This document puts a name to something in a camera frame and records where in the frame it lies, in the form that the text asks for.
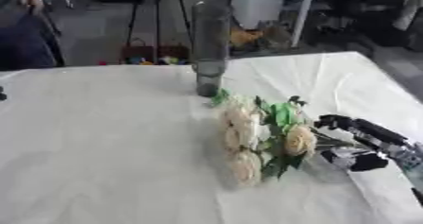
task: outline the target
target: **table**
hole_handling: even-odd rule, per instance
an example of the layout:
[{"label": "table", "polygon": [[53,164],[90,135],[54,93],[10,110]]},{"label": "table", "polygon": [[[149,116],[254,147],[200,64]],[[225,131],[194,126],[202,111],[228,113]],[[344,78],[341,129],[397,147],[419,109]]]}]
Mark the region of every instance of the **table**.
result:
[{"label": "table", "polygon": [[[280,181],[230,188],[215,110],[194,82],[185,66],[0,74],[0,223],[423,222],[392,163],[345,173],[315,156]],[[224,84],[423,140],[420,103],[356,53],[234,60]]]}]

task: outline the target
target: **green leaf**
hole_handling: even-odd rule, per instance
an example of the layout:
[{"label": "green leaf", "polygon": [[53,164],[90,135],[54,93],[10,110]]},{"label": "green leaf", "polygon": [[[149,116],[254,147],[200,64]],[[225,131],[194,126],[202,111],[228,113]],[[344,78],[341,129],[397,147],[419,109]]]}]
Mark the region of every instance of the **green leaf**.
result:
[{"label": "green leaf", "polygon": [[302,164],[302,161],[304,160],[304,157],[306,157],[306,154],[307,154],[307,152],[305,152],[305,153],[303,153],[301,155],[298,155],[298,156],[294,156],[294,157],[290,156],[290,157],[288,157],[289,165],[292,166],[292,167],[294,167],[294,168],[296,168],[296,169],[299,169],[299,167]]},{"label": "green leaf", "polygon": [[222,105],[223,102],[228,100],[229,96],[230,94],[227,90],[220,89],[219,93],[217,93],[217,95],[211,99],[211,106],[218,107]]},{"label": "green leaf", "polygon": [[265,142],[260,142],[259,145],[257,146],[257,150],[259,151],[265,151],[267,149],[269,149],[270,147],[272,147],[272,142],[271,139],[265,141]]},{"label": "green leaf", "polygon": [[278,157],[274,157],[262,168],[262,178],[274,177],[279,173]]},{"label": "green leaf", "polygon": [[279,156],[279,172],[278,172],[278,179],[288,170],[289,163],[284,156]]},{"label": "green leaf", "polygon": [[275,104],[272,106],[272,113],[276,115],[276,123],[279,127],[295,123],[294,109],[290,103]]},{"label": "green leaf", "polygon": [[257,96],[255,99],[255,103],[257,107],[262,109],[267,114],[271,113],[270,105],[264,99],[261,99],[260,97]]}]

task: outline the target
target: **chair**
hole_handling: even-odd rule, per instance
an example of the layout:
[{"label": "chair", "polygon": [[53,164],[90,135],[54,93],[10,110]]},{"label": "chair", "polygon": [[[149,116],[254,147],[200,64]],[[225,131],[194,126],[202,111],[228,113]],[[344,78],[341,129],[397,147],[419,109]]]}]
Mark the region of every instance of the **chair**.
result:
[{"label": "chair", "polygon": [[400,46],[398,31],[392,26],[399,16],[403,0],[325,0],[330,10],[323,11],[325,16],[336,18],[337,26],[318,26],[310,44],[336,44],[348,50],[350,43],[363,46],[373,55],[373,45],[360,37],[365,35],[374,43],[382,46]]}]

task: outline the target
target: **white rose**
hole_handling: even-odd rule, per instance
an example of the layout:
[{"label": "white rose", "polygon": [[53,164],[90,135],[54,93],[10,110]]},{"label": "white rose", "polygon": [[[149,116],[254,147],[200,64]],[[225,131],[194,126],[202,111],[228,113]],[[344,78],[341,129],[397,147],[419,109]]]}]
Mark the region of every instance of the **white rose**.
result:
[{"label": "white rose", "polygon": [[240,150],[240,137],[234,128],[227,129],[224,147],[229,154],[234,154]]},{"label": "white rose", "polygon": [[232,126],[232,123],[230,122],[228,111],[224,110],[219,114],[219,127],[220,130],[223,132],[226,132],[228,128]]},{"label": "white rose", "polygon": [[260,158],[251,151],[237,153],[229,162],[229,167],[241,186],[254,186],[262,181]]},{"label": "white rose", "polygon": [[228,101],[221,114],[221,125],[224,129],[235,129],[240,145],[256,149],[262,130],[261,117],[254,102],[235,96]]},{"label": "white rose", "polygon": [[307,157],[314,154],[317,139],[307,126],[292,127],[285,139],[285,150],[289,155],[298,156],[307,151]]}]

